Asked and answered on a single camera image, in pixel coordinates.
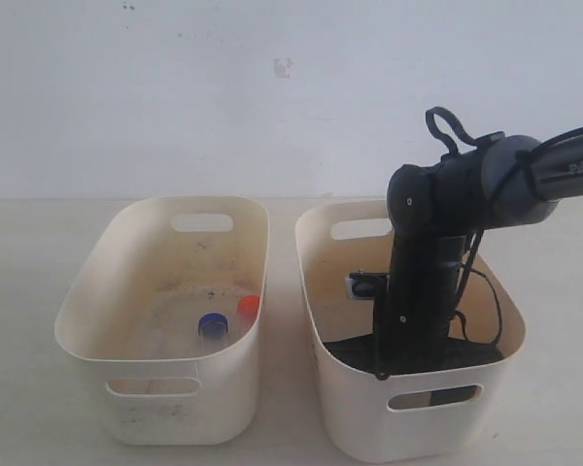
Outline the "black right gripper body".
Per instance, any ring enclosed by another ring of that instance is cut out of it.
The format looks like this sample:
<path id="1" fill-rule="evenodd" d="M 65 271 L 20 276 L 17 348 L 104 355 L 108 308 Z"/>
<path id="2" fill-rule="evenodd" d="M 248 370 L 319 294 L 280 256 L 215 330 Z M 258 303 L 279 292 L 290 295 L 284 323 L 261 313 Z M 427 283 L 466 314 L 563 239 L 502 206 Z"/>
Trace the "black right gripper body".
<path id="1" fill-rule="evenodd" d="M 389 270 L 375 272 L 387 274 L 388 283 L 370 300 L 370 332 L 327 341 L 328 352 L 380 382 L 501 361 L 499 336 L 485 343 L 449 334 L 453 319 L 466 322 L 459 303 L 473 271 L 463 264 L 470 242 L 468 235 L 394 236 Z"/>

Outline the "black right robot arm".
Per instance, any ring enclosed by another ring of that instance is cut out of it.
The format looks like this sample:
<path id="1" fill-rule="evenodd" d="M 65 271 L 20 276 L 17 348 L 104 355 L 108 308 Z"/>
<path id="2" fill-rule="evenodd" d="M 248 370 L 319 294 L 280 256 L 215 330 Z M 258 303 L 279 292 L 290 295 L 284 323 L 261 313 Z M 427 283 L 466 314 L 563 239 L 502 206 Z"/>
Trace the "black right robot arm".
<path id="1" fill-rule="evenodd" d="M 583 196 L 583 127 L 547 141 L 486 135 L 431 166 L 405 164 L 388 184 L 394 232 L 385 272 L 354 271 L 349 296 L 373 304 L 368 334 L 330 341 L 344 364 L 385 381 L 502 360 L 497 340 L 450 336 L 485 232 L 537 224 Z"/>

